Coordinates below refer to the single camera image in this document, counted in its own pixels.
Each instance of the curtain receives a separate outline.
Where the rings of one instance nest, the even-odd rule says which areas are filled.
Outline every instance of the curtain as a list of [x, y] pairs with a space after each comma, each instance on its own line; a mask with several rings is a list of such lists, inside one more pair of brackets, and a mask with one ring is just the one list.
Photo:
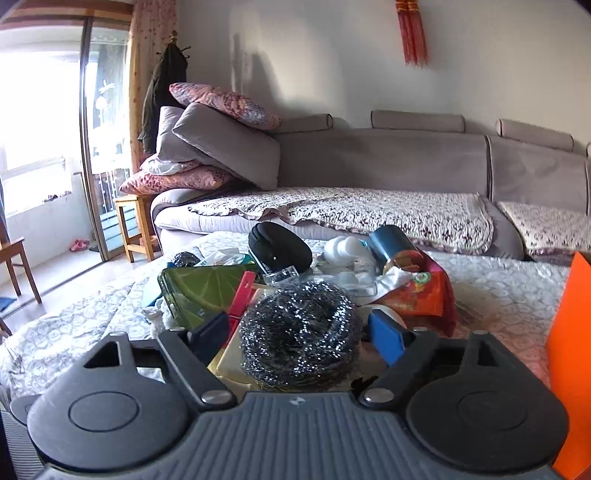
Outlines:
[[137, 0], [129, 29], [129, 128], [132, 171], [145, 160], [138, 136], [142, 131], [144, 98], [158, 62], [176, 29], [176, 0]]

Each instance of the pink floral pillow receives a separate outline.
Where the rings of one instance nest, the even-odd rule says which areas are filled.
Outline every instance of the pink floral pillow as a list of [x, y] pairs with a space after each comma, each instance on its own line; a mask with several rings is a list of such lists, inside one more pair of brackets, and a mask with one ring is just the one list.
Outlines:
[[152, 175], [141, 170], [129, 177], [119, 191], [134, 195], [155, 195], [172, 189], [216, 190], [232, 179], [227, 171], [209, 165], [173, 175]]
[[202, 103], [258, 130], [273, 130], [281, 124], [281, 118], [271, 115], [240, 93], [225, 92], [219, 87], [198, 83], [173, 83], [169, 89], [176, 101], [182, 105]]

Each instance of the wooden stool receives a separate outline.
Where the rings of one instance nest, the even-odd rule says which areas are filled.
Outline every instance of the wooden stool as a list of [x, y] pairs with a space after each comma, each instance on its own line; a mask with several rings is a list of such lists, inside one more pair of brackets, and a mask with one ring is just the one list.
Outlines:
[[[150, 223], [148, 222], [145, 206], [145, 202], [149, 201], [151, 198], [152, 195], [125, 195], [124, 197], [115, 199], [117, 219], [119, 220], [119, 228], [121, 229], [121, 236], [123, 237], [125, 255], [127, 255], [127, 260], [129, 260], [130, 263], [134, 262], [134, 255], [132, 252], [144, 254], [150, 259], [150, 261], [154, 259], [153, 245], [158, 244], [158, 237], [156, 237], [156, 235], [150, 235]], [[139, 233], [134, 236], [129, 236], [127, 233], [123, 211], [123, 207], [126, 205], [133, 205], [135, 208], [135, 217], [138, 221]], [[143, 245], [139, 244], [139, 239], [143, 240]]]

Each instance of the gray sofa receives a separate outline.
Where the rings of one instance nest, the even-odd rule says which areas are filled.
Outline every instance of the gray sofa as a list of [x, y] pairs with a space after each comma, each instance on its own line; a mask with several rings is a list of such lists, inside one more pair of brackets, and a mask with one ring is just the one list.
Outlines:
[[[461, 116], [413, 115], [411, 120], [373, 112], [373, 128], [327, 127], [276, 134], [281, 147], [278, 186], [479, 193], [495, 231], [486, 255], [516, 259], [524, 257], [521, 237], [494, 202], [507, 200], [589, 212], [589, 160], [561, 150], [564, 142], [560, 148], [551, 148], [462, 133]], [[506, 133], [516, 132], [512, 136], [519, 137], [520, 125], [513, 123], [506, 127]], [[540, 131], [534, 132], [546, 141], [544, 129]], [[189, 212], [187, 204], [220, 194], [203, 196], [203, 192], [178, 189], [154, 200], [152, 220], [164, 252], [178, 250], [215, 231], [250, 231], [255, 220]], [[274, 216], [265, 219], [284, 225], [302, 238], [325, 240], [342, 234], [311, 221], [292, 226]]]

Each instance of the black pouch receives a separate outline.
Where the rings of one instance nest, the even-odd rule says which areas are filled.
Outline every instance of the black pouch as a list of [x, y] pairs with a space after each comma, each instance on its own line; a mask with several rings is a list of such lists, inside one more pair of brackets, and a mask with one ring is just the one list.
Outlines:
[[257, 223], [248, 234], [248, 248], [264, 274], [294, 266], [303, 273], [312, 265], [312, 250], [295, 233], [272, 222]]

